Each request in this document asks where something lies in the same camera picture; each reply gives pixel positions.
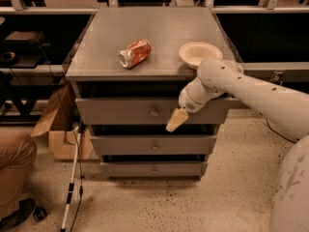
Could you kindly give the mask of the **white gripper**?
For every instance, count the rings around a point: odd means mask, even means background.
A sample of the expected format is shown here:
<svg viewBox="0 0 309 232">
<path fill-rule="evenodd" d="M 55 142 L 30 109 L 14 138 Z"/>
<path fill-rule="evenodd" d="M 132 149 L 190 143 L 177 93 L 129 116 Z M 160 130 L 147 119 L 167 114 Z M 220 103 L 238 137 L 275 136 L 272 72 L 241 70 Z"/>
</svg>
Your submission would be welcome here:
<svg viewBox="0 0 309 232">
<path fill-rule="evenodd" d="M 180 108 L 176 108 L 172 113 L 166 130 L 173 132 L 188 119 L 188 113 L 198 112 L 211 99 L 212 96 L 209 88 L 204 86 L 200 80 L 189 82 L 180 92 Z"/>
</svg>

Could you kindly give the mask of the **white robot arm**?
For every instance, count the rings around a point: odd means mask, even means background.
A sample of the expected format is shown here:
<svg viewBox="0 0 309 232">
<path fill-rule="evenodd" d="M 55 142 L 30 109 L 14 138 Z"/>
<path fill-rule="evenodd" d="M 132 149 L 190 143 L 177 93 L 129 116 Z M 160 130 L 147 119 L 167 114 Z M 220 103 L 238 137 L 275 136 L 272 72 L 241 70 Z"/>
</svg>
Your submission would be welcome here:
<svg viewBox="0 0 309 232">
<path fill-rule="evenodd" d="M 224 93 L 291 135 L 296 144 L 284 157 L 273 195 L 269 232 L 309 232 L 309 95 L 243 73 L 241 64 L 207 58 L 179 95 L 166 129 L 174 131 L 190 113 Z"/>
</svg>

